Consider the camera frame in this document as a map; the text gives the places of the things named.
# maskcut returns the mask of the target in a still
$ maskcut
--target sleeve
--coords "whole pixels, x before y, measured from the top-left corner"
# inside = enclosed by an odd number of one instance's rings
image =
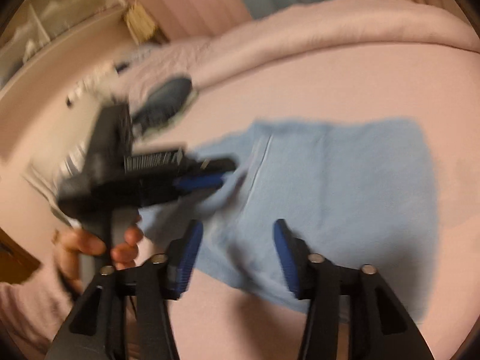
[[[52,261],[23,284],[0,283],[0,322],[46,353],[73,302]]]

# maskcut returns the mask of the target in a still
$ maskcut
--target wooden shelf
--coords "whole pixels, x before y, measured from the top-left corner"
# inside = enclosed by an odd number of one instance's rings
[[[0,37],[0,109],[8,92],[47,54],[58,55],[83,31],[120,19],[126,6],[125,0],[26,0]],[[26,52],[27,45],[32,52]]]
[[[40,266],[40,261],[22,249],[0,228],[0,282],[21,283]]]

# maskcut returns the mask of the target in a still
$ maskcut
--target bed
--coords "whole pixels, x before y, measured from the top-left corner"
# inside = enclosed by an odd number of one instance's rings
[[[406,0],[333,0],[295,6],[205,41],[195,58],[170,72],[191,74],[199,98],[173,128],[139,149],[195,147],[255,119],[408,116],[419,123],[435,163],[440,214],[434,286],[419,328],[434,357],[450,359],[480,314],[480,40],[474,30],[446,11]],[[143,244],[143,258],[153,250]],[[305,323],[303,314],[200,271],[170,309],[185,358],[293,359]]]

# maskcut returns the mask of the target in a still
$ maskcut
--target finger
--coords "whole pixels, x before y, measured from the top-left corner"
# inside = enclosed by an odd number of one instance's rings
[[[70,280],[79,278],[78,254],[101,254],[105,245],[98,238],[81,229],[66,230],[58,235],[55,258],[62,274]]]
[[[128,263],[133,261],[138,256],[138,246],[130,246],[129,244],[123,243],[117,245],[115,249],[112,250],[112,259],[116,263]]]
[[[135,246],[143,239],[143,232],[137,226],[131,226],[125,232],[125,241],[130,246]]]
[[[116,267],[118,270],[121,269],[128,269],[128,268],[133,268],[135,267],[135,261],[130,261],[130,262],[117,262]]]
[[[70,252],[80,252],[90,256],[98,256],[105,252],[105,244],[95,235],[83,229],[68,230],[60,234],[58,242]]]

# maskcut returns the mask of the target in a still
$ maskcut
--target metal bolt head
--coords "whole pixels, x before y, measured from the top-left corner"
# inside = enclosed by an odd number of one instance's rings
[[[323,263],[325,261],[325,257],[318,253],[309,254],[308,259],[312,263]]]
[[[111,265],[105,265],[100,269],[100,274],[107,276],[115,272],[115,268]]]
[[[361,268],[361,271],[367,275],[374,275],[377,273],[377,268],[375,268],[374,266],[372,265],[364,265],[362,268]]]
[[[210,163],[210,159],[207,158],[205,161],[202,162],[202,165],[200,166],[200,168],[206,169],[209,163]]]
[[[166,254],[156,254],[150,259],[154,264],[163,264],[166,263],[168,257]]]

